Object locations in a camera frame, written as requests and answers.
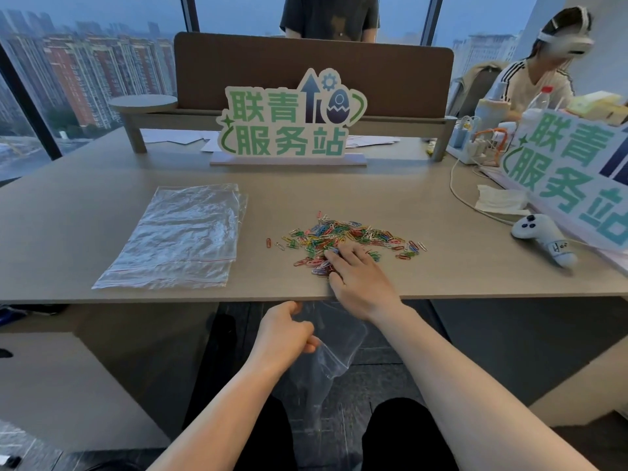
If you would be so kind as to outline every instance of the left hand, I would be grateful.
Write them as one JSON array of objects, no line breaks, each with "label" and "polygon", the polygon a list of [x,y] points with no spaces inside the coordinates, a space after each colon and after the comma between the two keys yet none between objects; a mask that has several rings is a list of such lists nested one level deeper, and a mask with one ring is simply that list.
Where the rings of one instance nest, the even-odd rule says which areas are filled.
[{"label": "left hand", "polygon": [[302,304],[288,301],[268,310],[259,324],[249,362],[283,374],[302,352],[311,354],[320,345],[311,322],[296,322],[292,316]]}]

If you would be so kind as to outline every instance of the brown partition panel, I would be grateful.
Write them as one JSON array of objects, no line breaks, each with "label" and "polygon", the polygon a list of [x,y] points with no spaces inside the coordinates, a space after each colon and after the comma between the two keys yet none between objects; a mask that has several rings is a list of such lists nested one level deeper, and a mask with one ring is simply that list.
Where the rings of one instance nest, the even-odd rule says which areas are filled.
[{"label": "brown partition panel", "polygon": [[175,37],[181,109],[225,109],[226,86],[296,88],[308,68],[334,68],[364,93],[366,115],[441,118],[453,52],[444,47],[182,32]]}]

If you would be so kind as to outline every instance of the black hair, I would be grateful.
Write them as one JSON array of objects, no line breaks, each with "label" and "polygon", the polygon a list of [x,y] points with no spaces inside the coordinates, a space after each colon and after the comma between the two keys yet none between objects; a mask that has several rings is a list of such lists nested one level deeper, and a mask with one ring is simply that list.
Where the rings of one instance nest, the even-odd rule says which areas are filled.
[{"label": "black hair", "polygon": [[[588,17],[588,27],[586,31],[591,31],[591,25],[593,23],[593,16],[589,11],[586,12]],[[554,18],[552,18],[541,30],[546,34],[556,34],[562,29],[569,28],[571,26],[577,26],[578,29],[582,28],[583,24],[582,11],[577,6],[571,8],[564,8]],[[532,52],[528,56],[528,59],[535,57],[538,52],[542,51],[547,45],[545,41],[537,39],[532,45]]]}]

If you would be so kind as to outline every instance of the egg graphic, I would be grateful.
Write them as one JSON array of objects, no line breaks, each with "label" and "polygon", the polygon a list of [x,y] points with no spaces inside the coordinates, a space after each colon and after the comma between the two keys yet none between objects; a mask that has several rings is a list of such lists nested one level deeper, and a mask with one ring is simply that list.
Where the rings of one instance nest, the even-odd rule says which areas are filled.
[{"label": "egg graphic", "polygon": [[342,124],[349,117],[349,94],[344,89],[338,89],[329,100],[327,118],[333,124]]}]

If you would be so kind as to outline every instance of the person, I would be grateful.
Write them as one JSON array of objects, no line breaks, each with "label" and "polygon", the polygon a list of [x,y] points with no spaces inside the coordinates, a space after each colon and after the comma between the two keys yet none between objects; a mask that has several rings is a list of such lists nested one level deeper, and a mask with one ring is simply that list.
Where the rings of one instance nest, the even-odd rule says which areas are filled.
[{"label": "person", "polygon": [[[326,251],[330,285],[354,316],[377,326],[412,374],[427,408],[397,398],[375,409],[362,437],[362,471],[417,469],[592,471],[593,465],[497,380],[404,305],[364,247]],[[270,309],[251,354],[150,471],[296,471],[292,435],[274,385],[320,340],[289,301]]]},{"label": "person", "polygon": [[379,0],[286,0],[279,27],[287,38],[374,43]]},{"label": "person", "polygon": [[541,30],[530,55],[511,63],[497,76],[493,87],[507,83],[501,99],[511,103],[504,121],[521,120],[521,113],[544,86],[553,86],[551,108],[569,104],[574,91],[566,68],[573,58],[583,56],[593,46],[588,37],[592,21],[585,7],[563,9]]}]

